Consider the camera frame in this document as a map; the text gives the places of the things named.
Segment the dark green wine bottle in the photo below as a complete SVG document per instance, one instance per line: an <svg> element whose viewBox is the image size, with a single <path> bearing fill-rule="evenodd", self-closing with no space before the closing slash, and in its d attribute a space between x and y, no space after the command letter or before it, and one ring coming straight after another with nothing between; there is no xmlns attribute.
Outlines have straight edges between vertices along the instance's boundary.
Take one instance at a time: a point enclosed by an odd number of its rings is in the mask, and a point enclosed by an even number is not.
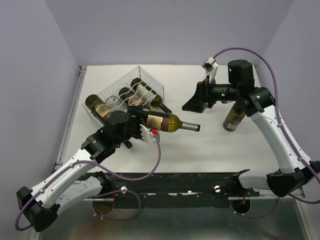
<svg viewBox="0 0 320 240"><path fill-rule="evenodd" d="M145 102L128 87L121 88L118 94L128 106L143 106L145 104Z"/></svg>

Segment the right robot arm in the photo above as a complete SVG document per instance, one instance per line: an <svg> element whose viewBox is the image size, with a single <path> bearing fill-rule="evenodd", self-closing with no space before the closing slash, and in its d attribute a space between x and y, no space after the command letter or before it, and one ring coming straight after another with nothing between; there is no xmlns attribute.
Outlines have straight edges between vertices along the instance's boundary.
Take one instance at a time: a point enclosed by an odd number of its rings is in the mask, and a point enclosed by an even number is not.
<svg viewBox="0 0 320 240"><path fill-rule="evenodd" d="M198 82L194 95L183 106L183 111L202 113L217 102L233 101L262 132L278 162L272 173L253 173L246 170L230 183L230 191L241 196L248 189L272 191L285 197L307 184L320 172L319 161L312 161L300 148L276 109L276 100L265 87L256 87L253 65L244 59L227 64L228 83L217 84L218 64L213 57L201 65L205 78Z"/></svg>

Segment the olive green wine bottle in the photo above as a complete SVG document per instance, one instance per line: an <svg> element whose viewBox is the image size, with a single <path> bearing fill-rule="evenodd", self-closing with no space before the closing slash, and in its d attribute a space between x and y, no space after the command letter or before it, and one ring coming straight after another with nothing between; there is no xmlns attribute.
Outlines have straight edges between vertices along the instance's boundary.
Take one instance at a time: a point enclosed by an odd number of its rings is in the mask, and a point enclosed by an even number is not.
<svg viewBox="0 0 320 240"><path fill-rule="evenodd" d="M146 127L168 133L179 129L199 132L201 128L199 124L181 121L175 114L159 111L148 111Z"/></svg>

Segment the short clear glass bottle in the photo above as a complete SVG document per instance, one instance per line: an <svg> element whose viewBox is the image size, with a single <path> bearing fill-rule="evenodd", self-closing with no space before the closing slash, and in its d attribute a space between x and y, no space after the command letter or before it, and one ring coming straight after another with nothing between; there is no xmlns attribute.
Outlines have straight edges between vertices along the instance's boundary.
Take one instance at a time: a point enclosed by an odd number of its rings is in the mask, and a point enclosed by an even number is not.
<svg viewBox="0 0 320 240"><path fill-rule="evenodd" d="M124 103L119 97L115 95L111 95L105 100L105 104L112 110L112 111L123 111L127 110L127 105Z"/></svg>

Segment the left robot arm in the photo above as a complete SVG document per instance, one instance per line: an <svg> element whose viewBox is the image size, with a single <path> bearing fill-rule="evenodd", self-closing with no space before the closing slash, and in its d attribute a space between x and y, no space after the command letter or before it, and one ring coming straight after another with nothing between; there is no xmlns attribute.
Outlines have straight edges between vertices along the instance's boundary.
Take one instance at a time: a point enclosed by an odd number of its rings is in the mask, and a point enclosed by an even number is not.
<svg viewBox="0 0 320 240"><path fill-rule="evenodd" d="M62 207L59 197L76 180L90 169L115 153L116 148L130 138L141 139L141 125L147 122L148 112L142 106L130 106L127 111L112 111L104 120L103 127L88 136L74 156L52 175L27 188L20 188L17 201L20 212L15 221L17 231L26 230L19 226L21 216L36 232L48 228L58 217Z"/></svg>

